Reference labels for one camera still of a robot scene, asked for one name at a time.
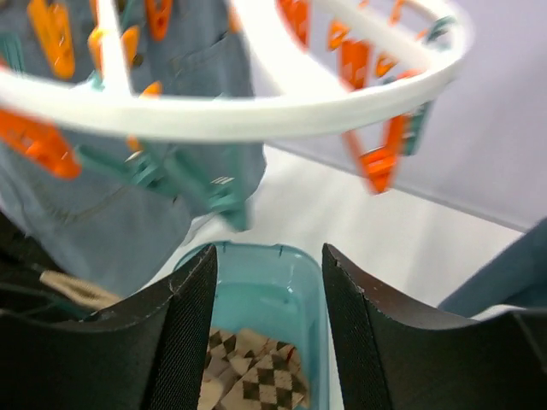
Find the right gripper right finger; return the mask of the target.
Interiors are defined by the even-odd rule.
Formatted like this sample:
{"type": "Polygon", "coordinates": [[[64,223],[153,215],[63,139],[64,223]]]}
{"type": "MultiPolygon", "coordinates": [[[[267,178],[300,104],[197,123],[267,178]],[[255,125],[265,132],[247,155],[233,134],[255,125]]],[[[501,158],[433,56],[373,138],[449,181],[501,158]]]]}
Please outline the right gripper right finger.
{"type": "Polygon", "coordinates": [[[331,244],[322,272],[345,408],[545,408],[545,311],[481,321],[445,313],[331,244]]]}

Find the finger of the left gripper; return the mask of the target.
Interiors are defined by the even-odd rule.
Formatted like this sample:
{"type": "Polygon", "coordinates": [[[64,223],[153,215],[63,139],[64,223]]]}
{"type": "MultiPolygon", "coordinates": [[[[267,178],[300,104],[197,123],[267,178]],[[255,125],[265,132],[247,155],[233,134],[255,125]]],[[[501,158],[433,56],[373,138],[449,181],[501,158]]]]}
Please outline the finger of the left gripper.
{"type": "Polygon", "coordinates": [[[82,320],[91,314],[61,292],[40,281],[57,264],[37,241],[1,216],[1,309],[45,322],[82,320]]]}

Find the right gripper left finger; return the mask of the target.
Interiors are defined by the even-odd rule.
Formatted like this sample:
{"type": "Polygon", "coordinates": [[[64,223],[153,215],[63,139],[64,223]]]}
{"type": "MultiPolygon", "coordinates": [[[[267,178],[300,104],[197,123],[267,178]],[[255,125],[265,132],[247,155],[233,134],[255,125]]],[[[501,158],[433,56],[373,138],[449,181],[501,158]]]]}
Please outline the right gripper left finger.
{"type": "Polygon", "coordinates": [[[215,288],[215,247],[82,320],[1,309],[4,409],[194,409],[215,288]]]}

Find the teal clip front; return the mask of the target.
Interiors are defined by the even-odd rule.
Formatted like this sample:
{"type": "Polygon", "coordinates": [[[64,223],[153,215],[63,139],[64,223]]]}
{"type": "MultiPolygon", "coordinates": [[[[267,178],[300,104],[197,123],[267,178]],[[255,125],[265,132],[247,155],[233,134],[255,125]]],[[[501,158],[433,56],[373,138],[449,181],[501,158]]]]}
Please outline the teal clip front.
{"type": "Polygon", "coordinates": [[[160,155],[148,141],[138,141],[138,149],[126,160],[89,145],[79,145],[74,154],[82,165],[97,173],[175,198],[182,194],[196,200],[213,214],[218,214],[236,231],[249,228],[243,185],[232,176],[209,177],[184,149],[172,149],[160,155]]]}

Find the white round clip hanger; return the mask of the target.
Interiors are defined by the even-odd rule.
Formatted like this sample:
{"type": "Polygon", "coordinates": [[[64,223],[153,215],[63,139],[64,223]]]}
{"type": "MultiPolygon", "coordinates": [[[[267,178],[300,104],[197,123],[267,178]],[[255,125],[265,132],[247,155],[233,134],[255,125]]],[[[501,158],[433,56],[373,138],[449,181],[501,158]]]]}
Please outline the white round clip hanger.
{"type": "Polygon", "coordinates": [[[237,1],[234,6],[251,54],[277,89],[274,97],[136,97],[130,91],[117,20],[106,14],[104,91],[3,70],[1,103],[40,120],[107,137],[133,134],[211,144],[334,134],[390,119],[436,98],[459,74],[473,42],[468,15],[448,1],[416,3],[433,19],[451,19],[446,51],[417,42],[408,29],[387,24],[372,9],[325,1],[322,7],[361,38],[416,70],[409,79],[349,92],[293,41],[274,2],[237,1]]]}

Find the beige orange argyle sock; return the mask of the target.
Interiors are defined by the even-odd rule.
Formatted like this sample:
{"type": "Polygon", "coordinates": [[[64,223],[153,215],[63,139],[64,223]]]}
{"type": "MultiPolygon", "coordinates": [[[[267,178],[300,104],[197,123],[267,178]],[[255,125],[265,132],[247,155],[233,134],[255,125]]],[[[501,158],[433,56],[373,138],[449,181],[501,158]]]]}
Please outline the beige orange argyle sock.
{"type": "Polygon", "coordinates": [[[65,273],[46,270],[39,281],[66,296],[76,304],[93,311],[102,310],[120,302],[122,298],[103,288],[65,273]]]}

